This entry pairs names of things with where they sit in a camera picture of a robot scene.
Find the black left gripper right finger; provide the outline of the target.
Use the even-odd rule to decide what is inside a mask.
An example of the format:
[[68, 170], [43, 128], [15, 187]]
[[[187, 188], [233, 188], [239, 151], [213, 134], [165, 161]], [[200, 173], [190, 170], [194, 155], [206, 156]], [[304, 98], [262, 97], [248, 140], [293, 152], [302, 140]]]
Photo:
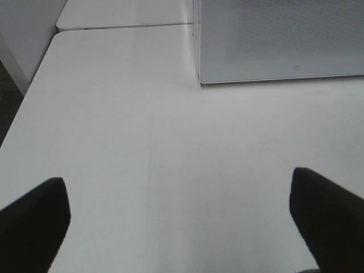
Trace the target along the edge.
[[289, 212], [321, 272], [363, 272], [363, 198], [297, 167]]

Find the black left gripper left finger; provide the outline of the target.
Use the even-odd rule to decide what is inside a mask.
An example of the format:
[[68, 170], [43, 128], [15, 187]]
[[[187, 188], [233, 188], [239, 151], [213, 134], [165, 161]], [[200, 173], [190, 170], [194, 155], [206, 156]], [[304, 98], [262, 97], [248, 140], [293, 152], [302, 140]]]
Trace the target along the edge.
[[1, 209], [1, 272], [48, 272], [70, 221], [67, 189], [60, 177]]

